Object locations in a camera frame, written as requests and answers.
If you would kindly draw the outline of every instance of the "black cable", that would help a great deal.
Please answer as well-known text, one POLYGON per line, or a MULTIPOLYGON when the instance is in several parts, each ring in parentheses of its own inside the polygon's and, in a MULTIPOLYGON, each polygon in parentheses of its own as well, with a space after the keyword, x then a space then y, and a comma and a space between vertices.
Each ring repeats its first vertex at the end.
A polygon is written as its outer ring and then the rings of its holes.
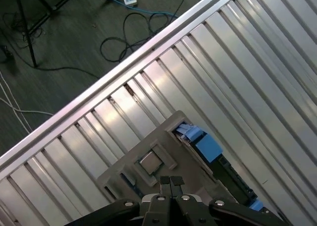
MULTIPOLYGON (((22 35, 22 39, 20 38, 16 38, 14 37, 13 35, 11 34, 8 34, 8 36, 10 36, 10 38, 15 42, 15 45, 19 48, 19 49, 25 49, 28 47, 28 45, 24 45, 24 46, 20 46, 18 44, 18 41, 19 42, 26 42, 26 36, 24 34, 24 27, 23 27, 23 24, 22 24, 22 19, 19 19, 18 18, 18 13, 17 12, 14 12, 14 13, 4 13, 2 15, 2 21, 4 23, 4 25, 6 26, 6 28, 8 30, 11 30, 12 32, 14 33, 18 33, 18 34, 21 34, 22 35), (12 16, 11 20, 9 21, 7 19, 7 17, 9 16, 12 16)), ((39 38, 41 35, 43 34, 43 29, 40 27, 38 29, 38 32, 35 32, 31 35, 31 42, 32 44, 35 42, 35 39, 39 38)))
POLYGON ((15 54, 30 68, 35 69, 35 70, 39 70, 39 71, 58 71, 58 70, 65 70, 65 69, 70 69, 70 70, 77 70, 77 71, 81 71, 85 74, 88 74, 96 79, 100 79, 99 76, 96 76, 86 70, 77 68, 77 67, 69 67, 69 66, 65 66, 65 67, 59 67, 59 68, 50 68, 50 69, 46 69, 46 68, 40 68, 40 67, 34 67, 31 64, 29 64, 23 57, 21 57, 21 55, 18 53, 18 51, 16 50, 16 48, 14 47, 14 45, 12 44, 11 40, 7 37, 7 35, 5 34, 4 30, 0 28, 0 31, 2 33, 2 35, 5 37, 5 39, 7 40, 7 42, 9 43, 9 45, 11 46, 11 48, 13 49, 13 51, 15 52, 15 54))
POLYGON ((122 25, 122 31, 123 31, 123 39, 119 38, 119 37, 108 37, 106 39, 104 39, 99 47, 99 51, 100 54, 103 56, 103 58, 106 61, 109 62, 122 62, 122 60, 124 60, 128 50, 131 50, 132 52, 135 51, 135 47, 139 47, 142 46, 143 44, 145 44, 148 40, 150 40, 152 37, 154 37, 156 34, 158 34, 161 30, 163 30, 165 27, 167 27, 172 20, 176 17, 177 12, 179 11, 179 9, 181 8, 182 4, 184 3, 185 0, 182 0, 180 5, 178 6, 177 10, 175 11, 175 13, 173 15, 168 15, 168 14, 160 14, 160 13, 154 13, 152 14, 149 18, 147 18, 145 15, 141 14, 141 13, 130 13, 127 16, 125 16, 124 21, 123 21, 123 25, 122 25), (146 37, 145 39, 141 39, 135 43, 130 44, 127 40, 127 36, 126 36, 126 32, 125 32, 125 28, 126 28, 126 21, 128 20, 128 18, 132 15, 138 15, 140 17, 142 17, 143 19, 145 19, 147 26, 148 26, 148 31, 149 31, 149 35, 148 37, 146 37), (151 21, 155 18, 155 17, 166 17, 166 22, 158 29, 153 30, 152 26, 151 26, 151 21), (106 54, 103 52, 103 46, 108 43, 109 41, 118 41, 120 43, 125 44, 125 48, 122 50, 122 52, 119 54, 119 57, 117 59, 111 59, 109 57, 106 56, 106 54))

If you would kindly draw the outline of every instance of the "floor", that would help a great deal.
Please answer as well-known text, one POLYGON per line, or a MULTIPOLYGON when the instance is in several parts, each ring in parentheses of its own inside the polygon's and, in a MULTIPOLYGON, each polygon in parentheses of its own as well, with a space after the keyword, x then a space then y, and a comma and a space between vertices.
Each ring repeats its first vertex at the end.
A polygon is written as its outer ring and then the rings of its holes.
MULTIPOLYGON (((47 0, 55 4, 59 0, 47 0)), ((138 8, 174 13, 182 0, 138 0, 138 8)), ((185 0, 177 15, 181 15, 200 0, 185 0)), ((44 12, 36 0, 22 0, 27 18, 32 22, 44 12)), ((0 15, 16 12, 15 0, 0 0, 0 15)), ((123 38, 122 24, 129 13, 127 8, 105 0, 70 0, 59 13, 43 26, 42 35, 35 39, 34 50, 41 68, 78 67, 96 76, 103 76, 117 63, 106 61, 99 47, 107 37, 123 38)), ((153 20, 154 27, 166 22, 165 17, 153 20)), ((6 35, 16 37, 5 27, 6 35)), ((133 17, 126 23, 126 34, 133 43, 149 35, 147 24, 141 17, 133 17)), ((0 34, 0 44, 7 45, 0 34)), ((103 48, 108 57, 117 59, 124 44, 112 41, 103 48)), ((17 49, 20 56, 31 63, 28 49, 17 49)), ((76 70, 39 71, 28 67, 14 54, 14 61, 0 64, 0 71, 11 87, 21 109, 56 113, 76 96, 89 88, 97 79, 76 70)), ((45 122, 49 116, 25 114, 32 129, 45 122)), ((10 107, 0 102, 0 156, 27 136, 10 107)))

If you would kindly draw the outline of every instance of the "screw head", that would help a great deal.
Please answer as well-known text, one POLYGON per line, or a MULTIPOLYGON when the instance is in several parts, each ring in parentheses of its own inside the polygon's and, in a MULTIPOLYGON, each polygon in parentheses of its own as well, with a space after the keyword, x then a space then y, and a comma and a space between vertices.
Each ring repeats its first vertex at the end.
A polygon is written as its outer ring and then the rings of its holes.
POLYGON ((222 200, 217 200, 215 203, 218 206, 224 206, 224 202, 222 200))
POLYGON ((183 196, 182 196, 182 199, 183 199, 183 200, 189 200, 190 197, 189 197, 188 195, 183 195, 183 196))
POLYGON ((133 205, 133 202, 126 202, 124 205, 125 205, 126 207, 130 207, 130 206, 133 205))

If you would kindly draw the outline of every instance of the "metal sheet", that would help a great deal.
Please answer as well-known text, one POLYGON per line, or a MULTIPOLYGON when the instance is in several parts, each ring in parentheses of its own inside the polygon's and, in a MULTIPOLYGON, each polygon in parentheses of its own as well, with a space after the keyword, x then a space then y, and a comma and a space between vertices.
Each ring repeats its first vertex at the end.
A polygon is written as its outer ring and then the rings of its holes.
POLYGON ((308 173, 309 169, 315 168, 312 160, 272 112, 271 108, 267 106, 264 99, 253 88, 216 39, 203 25, 195 29, 192 35, 210 56, 215 67, 217 66, 217 71, 229 82, 229 87, 236 90, 238 97, 241 97, 241 101, 249 111, 252 111, 251 114, 256 115, 260 124, 265 126, 265 130, 276 137, 276 141, 283 147, 283 151, 289 154, 295 165, 301 169, 301 174, 306 176, 305 180, 311 181, 311 184, 314 185, 316 183, 315 179, 310 178, 311 174, 308 173))
POLYGON ((61 135, 61 141, 81 162, 92 177, 98 178, 105 170, 108 169, 106 164, 75 126, 70 127, 61 135))
POLYGON ((60 189, 45 192, 58 202, 65 194, 84 215, 107 204, 94 179, 106 165, 182 110, 265 205, 316 225, 316 4, 202 0, 1 157, 0 179, 38 154, 60 189), (62 137, 68 152, 56 138, 70 127, 81 140, 62 137))
POLYGON ((23 226, 44 226, 8 180, 0 182, 0 199, 23 226))
POLYGON ((304 149, 308 148, 306 151, 309 151, 308 154, 313 156, 312 161, 315 161, 317 159, 317 149, 311 143, 317 141, 317 136, 283 95, 281 89, 275 85, 220 14, 214 14, 207 20, 207 24, 213 29, 217 37, 221 39, 223 45, 228 48, 226 50, 228 55, 231 56, 252 86, 260 95, 265 96, 264 100, 267 105, 274 111, 288 131, 292 133, 293 130, 292 135, 294 135, 294 138, 300 138, 297 141, 305 146, 303 147, 304 149))
POLYGON ((129 122, 131 122, 130 126, 134 126, 134 132, 138 133, 140 139, 146 137, 155 129, 153 122, 140 106, 137 105, 124 87, 114 92, 111 97, 120 106, 120 109, 124 112, 124 115, 127 116, 129 122))
POLYGON ((269 15, 275 20, 274 22, 281 30, 285 29, 285 34, 294 40, 293 45, 298 50, 302 49, 306 61, 311 65, 317 65, 317 45, 312 38, 306 33, 303 26, 292 15, 291 11, 283 4, 281 0, 262 0, 267 8, 269 15))
POLYGON ((159 91, 155 89, 141 74, 135 76, 135 82, 142 88, 146 95, 155 103, 157 109, 162 113, 164 118, 168 118, 175 110, 168 104, 167 101, 160 95, 159 91))
MULTIPOLYGON (((274 178, 270 170, 265 167, 265 164, 261 159, 255 154, 253 150, 255 145, 253 143, 250 144, 251 138, 248 138, 245 135, 245 127, 240 129, 242 132, 239 133, 233 125, 234 122, 231 123, 228 117, 222 112, 225 110, 221 110, 211 98, 211 90, 208 90, 210 92, 208 93, 195 78, 191 78, 191 82, 187 81, 192 73, 173 50, 168 50, 160 57, 160 59, 166 65, 168 71, 171 72, 175 81, 179 82, 187 94, 191 96, 193 101, 200 107, 200 111, 209 113, 206 118, 210 120, 210 123, 217 127, 217 134, 221 136, 220 139, 226 139, 228 147, 236 153, 259 185, 263 185, 263 190, 268 192, 269 195, 274 195, 274 198, 277 199, 277 197, 279 197, 277 192, 283 191, 283 187, 274 178)), ((298 207, 297 202, 292 201, 284 202, 283 205, 280 205, 280 202, 277 202, 277 204, 279 207, 286 207, 290 204, 293 205, 293 207, 298 207)))
POLYGON ((45 148, 45 152, 47 157, 54 163, 54 167, 64 174, 85 202, 87 202, 91 210, 97 210, 108 205, 108 201, 101 194, 94 182, 86 175, 58 140, 48 145, 45 148))
POLYGON ((288 69, 301 78, 302 81, 299 83, 311 89, 316 96, 316 74, 260 3, 257 0, 237 0, 236 3, 241 5, 266 42, 272 44, 275 53, 283 57, 282 60, 288 69))
POLYGON ((65 215, 24 166, 12 173, 11 177, 50 225, 60 226, 69 223, 65 215))
POLYGON ((141 105, 144 105, 145 109, 149 112, 148 115, 151 115, 154 120, 154 124, 161 124, 165 121, 162 113, 155 106, 155 102, 152 101, 146 93, 141 89, 135 80, 128 81, 129 87, 132 89, 135 98, 139 101, 141 105))
POLYGON ((223 104, 223 108, 226 108, 239 126, 242 127, 244 133, 253 142, 253 147, 270 162, 273 168, 271 171, 276 172, 283 182, 286 183, 287 188, 294 195, 298 196, 299 202, 306 202, 304 203, 305 205, 312 204, 316 206, 316 197, 307 187, 297 169, 284 157, 283 152, 276 146, 276 141, 265 134, 259 123, 250 115, 248 110, 243 106, 243 103, 238 100, 237 96, 231 91, 231 88, 226 85, 204 55, 198 52, 198 47, 193 41, 185 37, 182 43, 176 44, 176 47, 188 63, 197 71, 198 78, 201 78, 205 82, 208 88, 219 99, 219 102, 223 104))
POLYGON ((108 100, 100 103, 95 107, 95 110, 100 120, 107 127, 108 133, 124 153, 127 153, 140 141, 108 100))
POLYGON ((294 17, 300 20, 301 25, 310 37, 316 41, 317 27, 315 21, 317 20, 317 14, 310 8, 309 4, 305 0, 282 1, 293 12, 294 17))
POLYGON ((295 77, 279 59, 276 49, 272 49, 272 43, 267 43, 252 23, 243 14, 238 5, 231 1, 228 5, 224 6, 221 11, 223 16, 228 19, 235 27, 239 37, 243 37, 249 46, 249 50, 254 50, 259 56, 255 56, 259 61, 262 61, 262 66, 272 80, 284 92, 286 97, 292 102, 293 105, 300 107, 306 106, 304 109, 305 117, 312 121, 311 124, 316 126, 316 113, 317 108, 313 99, 315 95, 311 94, 311 90, 306 92, 305 86, 302 86, 297 80, 300 78, 295 74, 295 77))
POLYGON ((0 226, 20 226, 16 217, 8 210, 0 200, 0 226))
POLYGON ((35 159, 47 172, 48 177, 51 177, 54 183, 62 191, 62 193, 67 197, 71 204, 80 212, 82 216, 89 214, 89 210, 83 203, 84 200, 81 200, 79 192, 76 191, 76 188, 70 183, 66 182, 67 179, 63 178, 54 166, 48 161, 48 159, 43 155, 43 153, 38 153, 35 156, 35 159))
POLYGON ((107 164, 108 167, 113 165, 118 158, 112 153, 108 146, 98 136, 88 121, 83 118, 78 121, 80 129, 83 130, 83 134, 86 135, 86 139, 89 139, 89 144, 96 151, 99 157, 107 164))
POLYGON ((42 182, 43 186, 47 188, 56 201, 60 204, 60 208, 66 211, 67 216, 70 217, 70 221, 76 220, 82 215, 78 212, 75 206, 62 192, 59 186, 54 182, 50 175, 45 171, 42 165, 36 158, 32 158, 28 161, 29 166, 34 171, 34 174, 38 177, 38 180, 42 182))
POLYGON ((105 128, 100 124, 100 122, 94 117, 92 113, 88 113, 85 116, 86 120, 93 127, 95 132, 100 136, 100 138, 105 142, 105 144, 110 148, 117 159, 120 159, 124 156, 123 151, 119 148, 116 142, 112 137, 107 133, 105 128))

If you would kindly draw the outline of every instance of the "blue connector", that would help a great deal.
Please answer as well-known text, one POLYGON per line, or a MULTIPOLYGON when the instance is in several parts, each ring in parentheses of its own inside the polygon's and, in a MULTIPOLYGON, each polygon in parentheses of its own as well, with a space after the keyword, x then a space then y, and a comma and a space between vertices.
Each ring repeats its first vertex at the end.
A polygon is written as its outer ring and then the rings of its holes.
POLYGON ((222 154, 222 149, 218 143, 199 127, 195 125, 181 124, 176 131, 182 134, 181 138, 194 143, 196 148, 202 153, 208 162, 211 163, 220 154, 222 154))
POLYGON ((260 200, 256 200, 249 208, 260 211, 263 208, 263 203, 260 200))

